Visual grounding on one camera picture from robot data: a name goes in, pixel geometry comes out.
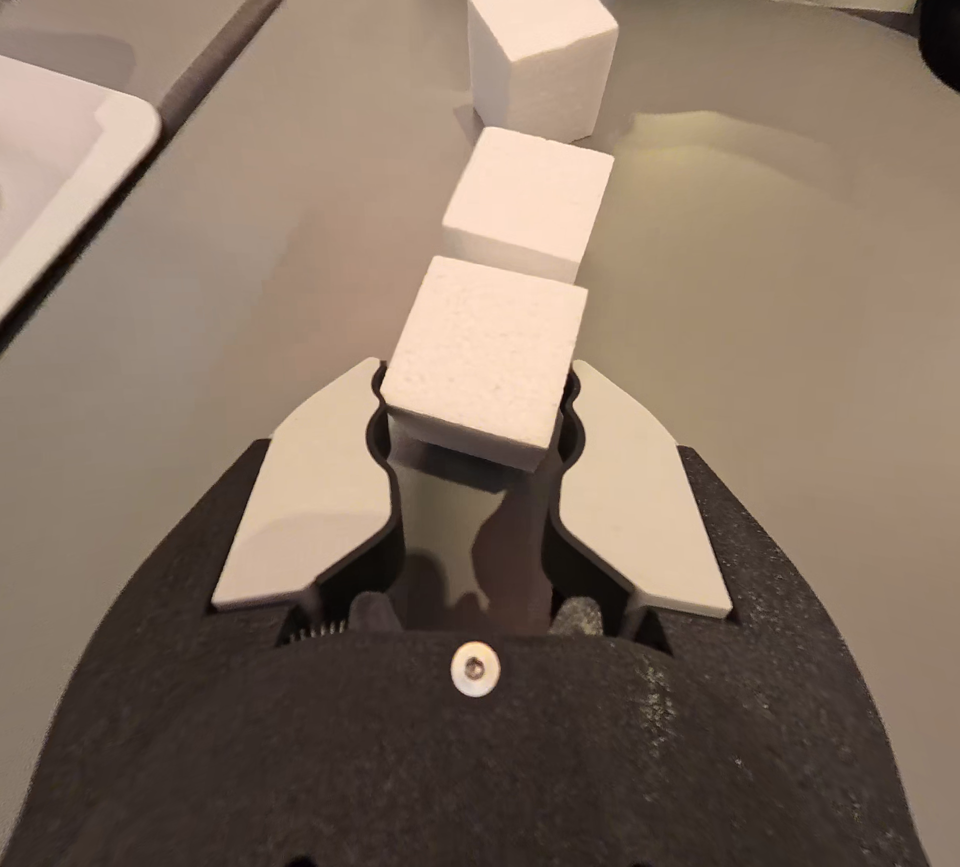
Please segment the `white hard foam cube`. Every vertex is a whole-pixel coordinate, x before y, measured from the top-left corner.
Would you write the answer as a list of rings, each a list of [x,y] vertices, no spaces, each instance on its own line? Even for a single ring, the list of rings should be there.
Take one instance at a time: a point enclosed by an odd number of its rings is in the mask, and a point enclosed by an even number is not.
[[[442,216],[439,253],[573,285],[614,164],[609,153],[482,129]]]
[[[382,380],[414,439],[533,473],[546,457],[587,289],[434,256]]]
[[[466,34],[486,128],[561,143],[594,133],[618,42],[601,0],[466,0]]]

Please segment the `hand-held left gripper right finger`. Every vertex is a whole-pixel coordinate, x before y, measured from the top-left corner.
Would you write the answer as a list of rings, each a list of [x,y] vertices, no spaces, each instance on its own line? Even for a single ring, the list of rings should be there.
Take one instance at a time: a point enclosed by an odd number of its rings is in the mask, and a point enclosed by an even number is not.
[[[549,499],[549,581],[588,598],[608,636],[633,639],[652,610],[723,621],[734,602],[677,441],[584,360],[560,405]]]

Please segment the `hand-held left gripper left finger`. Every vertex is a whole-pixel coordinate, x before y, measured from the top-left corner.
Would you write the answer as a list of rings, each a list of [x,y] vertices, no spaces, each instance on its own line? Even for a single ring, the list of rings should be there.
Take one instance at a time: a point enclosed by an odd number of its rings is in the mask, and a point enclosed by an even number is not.
[[[358,597],[398,580],[405,542],[386,369],[366,358],[272,432],[212,591],[214,613],[281,607],[332,633],[347,628]]]

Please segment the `wooden book stand white base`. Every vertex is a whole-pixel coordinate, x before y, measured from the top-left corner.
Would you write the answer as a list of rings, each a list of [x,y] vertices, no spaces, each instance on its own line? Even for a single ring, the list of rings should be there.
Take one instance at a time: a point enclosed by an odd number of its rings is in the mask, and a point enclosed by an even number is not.
[[[157,143],[131,94],[1,57],[1,319]]]

